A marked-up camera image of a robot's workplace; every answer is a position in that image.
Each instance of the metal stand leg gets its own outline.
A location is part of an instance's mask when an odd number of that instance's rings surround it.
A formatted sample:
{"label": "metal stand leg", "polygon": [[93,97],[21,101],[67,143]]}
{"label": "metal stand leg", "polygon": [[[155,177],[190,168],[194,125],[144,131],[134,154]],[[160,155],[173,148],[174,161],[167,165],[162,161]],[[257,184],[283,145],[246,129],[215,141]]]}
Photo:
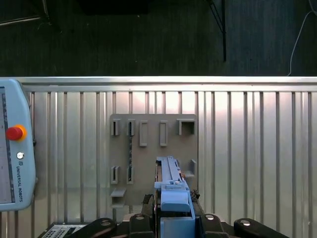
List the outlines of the metal stand leg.
{"label": "metal stand leg", "polygon": [[222,8],[222,44],[223,44],[223,61],[227,61],[227,32],[226,32],[226,5],[225,0],[221,0]]}
{"label": "metal stand leg", "polygon": [[[45,18],[45,20],[48,22],[49,25],[52,25],[51,19],[49,16],[49,11],[48,11],[48,5],[47,5],[47,0],[42,0],[42,5],[43,5],[43,11],[38,10],[37,7],[35,7],[31,1],[29,1],[30,6],[34,9],[34,11],[38,14],[36,16],[31,16],[31,17],[24,17],[24,18],[19,18],[19,19],[13,19],[9,21],[3,21],[0,22],[0,26],[7,26],[15,23],[20,23],[20,22],[27,22],[27,21],[34,21],[34,20],[39,20],[41,18]],[[58,26],[54,26],[59,32],[61,31]]]}
{"label": "metal stand leg", "polygon": [[39,16],[24,17],[24,18],[14,19],[14,20],[10,20],[10,21],[0,22],[0,26],[7,26],[7,25],[15,24],[15,23],[34,21],[34,20],[39,20],[39,19],[41,19],[41,17],[39,17]]}
{"label": "metal stand leg", "polygon": [[221,0],[221,13],[222,17],[220,17],[217,7],[214,4],[213,0],[207,0],[209,3],[209,7],[211,9],[211,12],[216,20],[216,23],[222,32],[222,46],[223,46],[223,61],[227,61],[227,32],[226,32],[226,17],[225,17],[225,0]]}

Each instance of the red button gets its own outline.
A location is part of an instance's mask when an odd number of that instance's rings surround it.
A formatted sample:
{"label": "red button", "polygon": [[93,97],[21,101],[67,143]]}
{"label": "red button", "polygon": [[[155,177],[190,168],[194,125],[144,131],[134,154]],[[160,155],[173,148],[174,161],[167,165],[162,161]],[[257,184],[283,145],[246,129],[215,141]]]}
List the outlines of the red button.
{"label": "red button", "polygon": [[14,127],[8,128],[5,134],[9,140],[19,140],[23,136],[23,131],[20,128],[14,126]]}

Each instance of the metal wall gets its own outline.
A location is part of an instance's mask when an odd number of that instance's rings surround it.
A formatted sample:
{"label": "metal wall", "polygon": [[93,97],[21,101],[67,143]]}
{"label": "metal wall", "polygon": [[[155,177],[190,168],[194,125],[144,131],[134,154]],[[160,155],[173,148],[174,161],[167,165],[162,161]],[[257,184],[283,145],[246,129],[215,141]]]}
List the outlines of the metal wall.
{"label": "metal wall", "polygon": [[206,212],[317,237],[317,78],[19,78],[32,103],[35,201],[2,212],[1,238],[112,216],[109,117],[196,114]]}

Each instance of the white cable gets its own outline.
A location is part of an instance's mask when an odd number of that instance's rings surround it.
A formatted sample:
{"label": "white cable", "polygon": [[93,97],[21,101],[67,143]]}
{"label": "white cable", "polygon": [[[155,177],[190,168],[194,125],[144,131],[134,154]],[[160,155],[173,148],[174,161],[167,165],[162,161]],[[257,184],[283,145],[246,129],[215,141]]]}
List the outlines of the white cable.
{"label": "white cable", "polygon": [[305,16],[305,18],[304,18],[304,21],[303,21],[303,23],[302,23],[301,29],[300,29],[300,31],[299,31],[299,33],[298,33],[298,36],[297,36],[297,39],[296,39],[296,42],[295,42],[295,44],[294,44],[294,48],[293,48],[293,51],[292,51],[291,60],[290,60],[290,62],[289,62],[289,73],[288,73],[287,76],[290,76],[290,75],[292,74],[292,62],[293,62],[294,52],[295,52],[295,49],[296,49],[296,47],[297,47],[298,40],[299,40],[299,38],[300,38],[300,36],[301,36],[301,34],[302,34],[302,30],[303,30],[303,27],[304,27],[304,25],[305,25],[306,19],[307,19],[307,17],[308,17],[311,13],[313,13],[315,16],[317,16],[317,11],[314,10],[313,5],[312,5],[312,1],[311,1],[311,0],[308,0],[308,2],[309,2],[309,5],[311,6],[311,11],[306,14],[306,16]]}
{"label": "white cable", "polygon": [[317,11],[314,10],[312,0],[308,0],[308,2],[309,2],[309,5],[311,6],[312,12],[317,16]]}

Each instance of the touchscreen display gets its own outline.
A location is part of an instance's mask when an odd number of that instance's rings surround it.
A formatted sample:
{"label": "touchscreen display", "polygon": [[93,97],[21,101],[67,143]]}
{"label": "touchscreen display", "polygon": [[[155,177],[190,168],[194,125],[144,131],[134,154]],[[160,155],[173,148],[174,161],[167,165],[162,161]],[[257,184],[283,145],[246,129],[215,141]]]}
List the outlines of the touchscreen display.
{"label": "touchscreen display", "polygon": [[10,143],[5,137],[7,128],[5,92],[0,87],[0,204],[15,202]]}

